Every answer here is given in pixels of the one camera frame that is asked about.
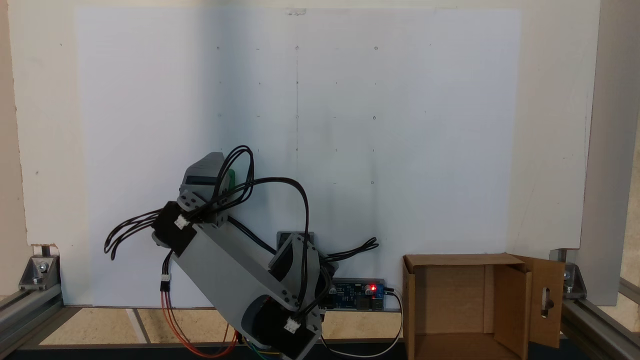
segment black base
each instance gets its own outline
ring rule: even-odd
[[[338,351],[349,352],[352,354],[373,354],[376,351],[383,350],[389,346],[389,342],[358,342],[358,343],[330,343],[332,348]],[[77,348],[75,345],[69,345],[67,348],[60,346],[59,348],[43,348],[16,350],[9,355],[6,360],[175,360],[175,359],[201,359],[183,347],[171,347],[170,345],[103,345],[102,347]],[[214,353],[217,346],[199,347],[203,352]],[[260,360],[250,348],[246,346],[237,346],[234,351],[221,359],[240,360],[254,359]],[[307,354],[305,360],[327,360],[338,359],[333,356],[322,344],[317,344]],[[406,359],[404,344],[398,343],[394,348],[378,357],[380,360]],[[544,347],[542,345],[529,345],[530,360],[589,360],[580,350],[569,340],[560,341],[560,349]]]

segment cardboard box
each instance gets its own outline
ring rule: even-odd
[[[564,264],[509,254],[405,255],[409,360],[527,359],[558,347]]]

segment white cable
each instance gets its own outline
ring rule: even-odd
[[[361,358],[371,358],[371,357],[378,357],[381,355],[386,354],[389,350],[391,350],[396,343],[398,342],[398,339],[400,338],[400,333],[402,332],[402,326],[404,325],[404,310],[402,308],[402,300],[400,300],[400,296],[394,291],[392,293],[392,295],[396,298],[396,300],[398,300],[398,304],[400,304],[400,329],[398,330],[398,333],[396,335],[396,338],[394,339],[394,342],[391,343],[391,345],[385,349],[382,352],[379,352],[377,354],[373,354],[373,355],[354,355],[354,354],[347,354],[345,352],[339,352],[337,350],[334,350],[332,348],[330,348],[327,344],[326,341],[324,340],[324,338],[321,336],[320,338],[322,339],[322,343],[324,344],[324,346],[331,352],[333,352],[334,354],[338,354],[338,355],[344,355],[344,356],[349,356],[349,357],[361,357]]]

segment white backdrop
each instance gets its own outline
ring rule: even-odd
[[[87,8],[77,30],[94,303],[157,305],[166,249],[139,233],[110,262],[105,235],[239,144],[305,187],[322,251],[378,237],[338,276],[399,288],[403,254],[506,250],[519,11]],[[235,214],[274,247],[304,228],[284,185]]]
[[[82,3],[10,10],[28,241],[59,247],[69,304],[158,306],[166,251],[144,234],[112,263],[104,237],[238,143],[305,185],[322,250],[380,239],[339,275],[397,286],[406,253],[579,246],[598,1]],[[256,190],[236,215],[258,235],[302,227],[293,189]],[[176,305],[209,305],[175,273]]]

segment bolt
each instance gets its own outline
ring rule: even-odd
[[[47,271],[48,268],[49,268],[49,264],[47,264],[45,261],[38,264],[38,271],[40,272],[45,272]]]

